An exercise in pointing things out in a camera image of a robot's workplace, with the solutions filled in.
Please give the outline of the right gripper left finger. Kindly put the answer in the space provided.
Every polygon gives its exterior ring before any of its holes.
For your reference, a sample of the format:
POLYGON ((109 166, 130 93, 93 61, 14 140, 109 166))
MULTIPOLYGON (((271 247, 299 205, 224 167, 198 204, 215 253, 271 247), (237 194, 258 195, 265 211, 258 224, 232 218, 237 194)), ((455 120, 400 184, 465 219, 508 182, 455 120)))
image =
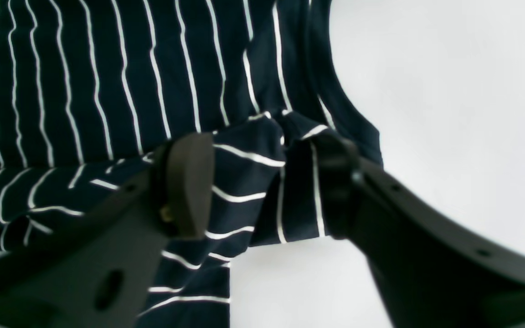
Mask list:
POLYGON ((132 328, 175 240, 206 236, 211 133, 156 149, 154 164, 59 232, 0 257, 0 328, 132 328))

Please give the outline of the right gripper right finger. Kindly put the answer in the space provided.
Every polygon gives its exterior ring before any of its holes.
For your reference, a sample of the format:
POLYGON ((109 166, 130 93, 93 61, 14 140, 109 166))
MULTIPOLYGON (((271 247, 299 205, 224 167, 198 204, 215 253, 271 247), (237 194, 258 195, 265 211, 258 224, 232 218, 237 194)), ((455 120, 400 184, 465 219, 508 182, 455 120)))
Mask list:
POLYGON ((319 135, 325 224, 367 259, 396 328, 525 328, 525 256, 427 205, 349 140, 319 135))

